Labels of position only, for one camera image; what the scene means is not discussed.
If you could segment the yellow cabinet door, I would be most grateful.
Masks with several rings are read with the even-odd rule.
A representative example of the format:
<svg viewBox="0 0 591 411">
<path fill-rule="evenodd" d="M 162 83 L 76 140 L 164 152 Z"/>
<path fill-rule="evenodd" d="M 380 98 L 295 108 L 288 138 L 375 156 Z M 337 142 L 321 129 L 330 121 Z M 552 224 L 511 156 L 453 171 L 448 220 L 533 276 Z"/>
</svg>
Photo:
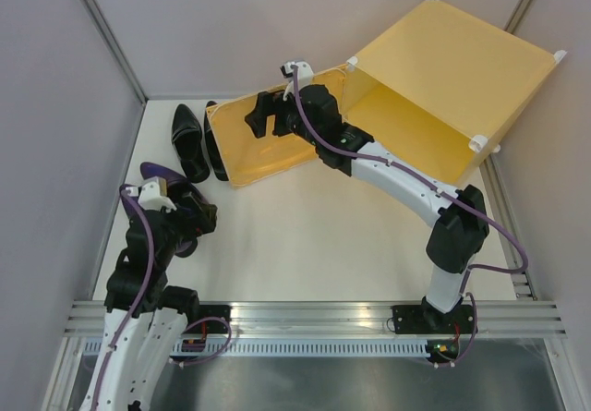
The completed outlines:
<svg viewBox="0 0 591 411">
<path fill-rule="evenodd" d="M 206 110 L 211 131 L 230 185 L 245 187 L 317 158 L 312 145 L 290 134 L 272 134 L 274 117 L 267 121 L 267 134 L 257 139 L 245 121 L 255 109 L 257 93 L 218 103 Z"/>
</svg>

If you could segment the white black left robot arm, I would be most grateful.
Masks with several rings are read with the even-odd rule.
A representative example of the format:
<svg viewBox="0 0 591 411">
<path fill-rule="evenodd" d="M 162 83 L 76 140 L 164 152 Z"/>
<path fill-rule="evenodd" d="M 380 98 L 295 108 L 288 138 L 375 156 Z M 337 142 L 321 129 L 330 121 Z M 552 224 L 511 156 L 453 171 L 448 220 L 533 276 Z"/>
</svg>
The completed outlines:
<svg viewBox="0 0 591 411">
<path fill-rule="evenodd" d="M 126 245 L 107 281 L 103 340 L 84 410 L 147 410 L 182 333 L 201 323 L 196 291 L 172 286 L 166 271 L 214 231 L 216 206 L 187 183 L 123 187 Z"/>
</svg>

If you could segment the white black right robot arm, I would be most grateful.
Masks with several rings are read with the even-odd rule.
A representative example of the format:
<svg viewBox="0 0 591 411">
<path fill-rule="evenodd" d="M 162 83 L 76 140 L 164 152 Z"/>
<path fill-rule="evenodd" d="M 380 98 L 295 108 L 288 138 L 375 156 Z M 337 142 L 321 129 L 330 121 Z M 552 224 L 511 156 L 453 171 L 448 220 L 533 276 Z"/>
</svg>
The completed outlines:
<svg viewBox="0 0 591 411">
<path fill-rule="evenodd" d="M 432 332 L 450 327 L 467 266 L 489 234 L 482 192 L 472 185 L 443 184 L 396 158 L 366 131 L 345 122 L 323 85 L 306 86 L 297 95 L 260 92 L 244 118 L 255 138 L 265 137 L 269 117 L 275 119 L 273 136 L 303 139 L 324 164 L 382 190 L 430 227 L 426 253 L 434 268 L 421 320 Z"/>
</svg>

